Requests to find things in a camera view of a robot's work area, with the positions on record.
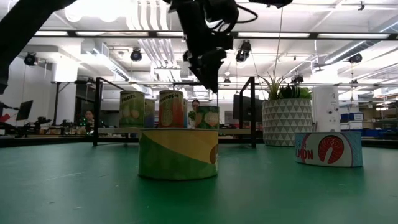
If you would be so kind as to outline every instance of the green floor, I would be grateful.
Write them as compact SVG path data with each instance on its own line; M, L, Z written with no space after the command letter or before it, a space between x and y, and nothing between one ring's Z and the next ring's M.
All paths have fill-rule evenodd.
M137 176L135 144L0 149L0 223L397 223L398 150L364 168L294 162L294 150L221 145L218 177Z

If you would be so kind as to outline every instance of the can label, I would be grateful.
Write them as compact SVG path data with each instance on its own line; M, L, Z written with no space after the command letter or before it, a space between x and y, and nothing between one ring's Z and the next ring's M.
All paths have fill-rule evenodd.
M188 126L188 100L183 101L184 128Z
M159 127L183 127L183 93L165 90L160 92Z
M218 129L220 109L217 106L199 106L195 118L196 128Z
M144 127L145 95L138 91L120 92L120 127Z
M155 127L155 103L156 100L145 99L145 117L144 117L145 128Z

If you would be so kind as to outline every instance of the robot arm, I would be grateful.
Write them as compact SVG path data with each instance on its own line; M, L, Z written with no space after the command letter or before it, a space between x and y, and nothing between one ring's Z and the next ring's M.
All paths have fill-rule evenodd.
M11 62L27 45L44 22L57 10L76 0L19 0L0 21L0 95L7 88ZM187 41L187 60L190 70L207 89L218 91L218 69L226 58L226 49L233 48L229 35L238 22L238 5L235 0L164 0L176 11ZM249 0L283 7L292 0ZM229 24L224 31L213 31L209 22Z

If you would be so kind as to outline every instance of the white geometric planter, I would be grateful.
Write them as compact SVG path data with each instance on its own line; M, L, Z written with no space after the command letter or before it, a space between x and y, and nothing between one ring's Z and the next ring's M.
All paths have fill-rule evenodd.
M262 103L262 131L268 146L294 146L294 133L312 132L311 100L281 99Z

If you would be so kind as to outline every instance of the person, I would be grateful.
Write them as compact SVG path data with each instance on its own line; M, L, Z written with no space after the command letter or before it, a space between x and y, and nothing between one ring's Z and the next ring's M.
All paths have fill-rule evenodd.
M192 109L196 112L196 110L198 109L198 107L200 106L200 102L198 99L194 99L192 101Z
M89 130L86 130L86 127L94 126L94 112L92 110L86 111L85 118L86 118L86 126L79 127L76 131L77 134L86 134L87 131L89 131Z

